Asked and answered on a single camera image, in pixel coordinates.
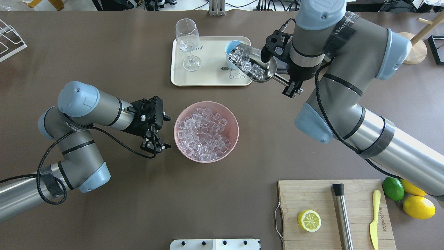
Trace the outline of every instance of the white rack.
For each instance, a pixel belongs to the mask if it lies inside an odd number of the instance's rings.
[[[26,44],[17,31],[0,19],[0,62],[24,48]]]

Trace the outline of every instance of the metal mount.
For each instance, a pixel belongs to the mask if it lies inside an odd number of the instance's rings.
[[[170,250],[260,250],[259,239],[193,239],[173,240]]]
[[[163,111],[163,101],[158,96],[151,99],[141,99],[131,103],[132,106],[125,108],[125,112],[134,113],[136,117],[124,132],[137,135],[145,139],[140,149],[150,153],[161,153],[171,145],[162,142],[158,131],[163,126],[163,121],[171,121]]]
[[[210,16],[225,16],[225,0],[210,0]]]

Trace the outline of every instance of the lime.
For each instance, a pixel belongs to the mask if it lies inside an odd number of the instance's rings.
[[[387,197],[394,201],[400,201],[404,198],[404,188],[401,182],[393,177],[387,177],[382,182],[382,189]]]
[[[418,188],[417,186],[413,185],[412,183],[410,183],[406,180],[401,180],[401,184],[404,187],[404,191],[406,193],[417,195],[417,196],[426,195],[426,193],[422,189]]]
[[[410,196],[402,204],[404,211],[416,219],[428,219],[435,215],[435,205],[422,196]]]
[[[316,232],[321,227],[321,217],[313,210],[304,210],[297,216],[297,222],[305,231]]]

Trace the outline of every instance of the ice cube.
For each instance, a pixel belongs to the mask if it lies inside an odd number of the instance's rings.
[[[222,136],[220,134],[215,134],[213,139],[216,141],[215,143],[218,143],[222,140]]]
[[[231,61],[235,64],[238,63],[241,60],[243,53],[244,50],[242,48],[237,48],[236,51],[231,55]]]
[[[201,139],[201,141],[210,141],[211,138],[212,138],[212,136],[210,134],[203,134],[200,139]]]
[[[195,127],[196,123],[194,122],[194,119],[189,119],[185,121],[185,127],[193,128]]]
[[[260,79],[262,79],[262,78],[264,77],[264,73],[265,73],[265,70],[262,69],[262,68],[259,68],[259,69],[257,70],[257,72],[253,74],[253,76],[254,76],[256,79],[260,80]]]
[[[201,115],[202,113],[203,113],[203,109],[197,108],[193,114],[200,114]]]
[[[227,147],[222,147],[221,151],[222,151],[222,153],[226,153],[226,152],[228,152],[228,148]]]
[[[184,139],[185,138],[185,132],[183,130],[177,131],[177,138]]]
[[[225,136],[222,138],[222,141],[225,143],[225,147],[229,147],[231,145],[230,140]]]
[[[222,153],[222,151],[220,151],[220,150],[216,151],[216,156],[218,157],[218,159],[220,157],[222,157],[223,155],[224,155],[224,153]]]
[[[243,62],[249,62],[249,61],[250,61],[250,55],[248,55],[248,54],[243,54],[242,57],[241,57],[241,60],[242,60]]]
[[[228,121],[225,118],[222,118],[219,121],[219,126],[221,126],[221,127],[225,127],[227,124],[228,124]]]
[[[191,149],[191,148],[186,148],[186,149],[185,149],[185,153],[186,153],[188,156],[191,156],[191,155],[193,154],[193,152],[194,152],[194,150]]]
[[[215,114],[213,115],[213,117],[214,117],[214,119],[215,119],[216,121],[220,121],[221,119],[223,119],[223,116],[222,116],[221,114],[219,114],[219,113],[215,113]]]
[[[185,122],[184,121],[178,121],[177,122],[177,127],[178,128],[185,128]]]
[[[215,136],[215,134],[217,134],[217,132],[214,131],[214,130],[211,130],[211,131],[208,132],[208,135],[210,136],[210,139],[213,138],[213,136]]]
[[[216,153],[211,153],[208,155],[209,161],[217,160],[217,158],[218,158],[218,156],[216,155]]]
[[[210,142],[207,144],[207,147],[208,147],[208,152],[213,152],[214,149],[216,148],[216,143]]]
[[[205,108],[203,110],[202,116],[204,116],[205,118],[210,118],[213,116],[213,111],[210,108]]]
[[[198,160],[198,159],[199,159],[199,155],[198,155],[196,152],[193,152],[193,153],[191,154],[191,158],[193,158],[193,159],[195,159],[195,160]]]
[[[185,141],[180,141],[179,142],[179,148],[182,149],[182,150],[186,149],[186,142]]]
[[[206,145],[205,145],[205,146],[198,147],[198,148],[197,148],[197,152],[198,152],[199,154],[205,154],[205,153],[208,152],[208,147],[207,147]]]
[[[218,143],[216,143],[216,147],[217,147],[218,149],[221,149],[221,148],[225,147],[225,142],[223,142],[223,141],[219,141]]]
[[[198,127],[197,128],[196,134],[206,134],[206,133],[208,133],[208,128],[207,127]]]
[[[221,129],[221,127],[219,125],[217,125],[216,123],[213,124],[213,126],[211,126],[211,131],[217,132]]]
[[[257,64],[253,64],[253,66],[251,66],[250,73],[252,75],[255,75],[258,72],[258,69],[260,69],[260,66]]]
[[[248,72],[251,69],[251,62],[250,61],[241,61],[241,70],[243,72]]]
[[[201,114],[193,114],[192,117],[195,121],[201,121],[202,120],[202,115]]]
[[[191,130],[191,128],[185,127],[182,129],[182,131],[184,132],[185,136],[193,133],[193,131]]]

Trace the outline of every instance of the brown table surface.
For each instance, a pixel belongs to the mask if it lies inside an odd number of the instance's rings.
[[[360,13],[395,32],[420,31],[434,14]],[[359,156],[332,141],[321,144],[294,126],[314,88],[290,99],[275,81],[246,87],[176,87],[170,81],[174,25],[194,19],[201,36],[246,36],[261,48],[294,13],[229,11],[209,17],[188,12],[0,12],[28,47],[0,63],[0,179],[32,173],[53,142],[37,129],[72,80],[122,100],[160,96],[173,120],[188,105],[216,101],[239,122],[235,150],[222,161],[198,164],[174,145],[174,122],[160,134],[173,147],[147,160],[93,131],[111,180],[87,194],[68,193],[59,206],[42,204],[0,225],[0,249],[169,249],[172,239],[259,238],[280,249],[274,209],[281,179],[384,179]],[[444,25],[431,34],[442,35]],[[437,151],[444,152],[444,71],[429,54],[375,80],[360,103]],[[109,129],[137,149],[141,139]],[[54,149],[46,164],[62,159]],[[388,202],[398,249],[442,249],[444,210],[416,220]]]

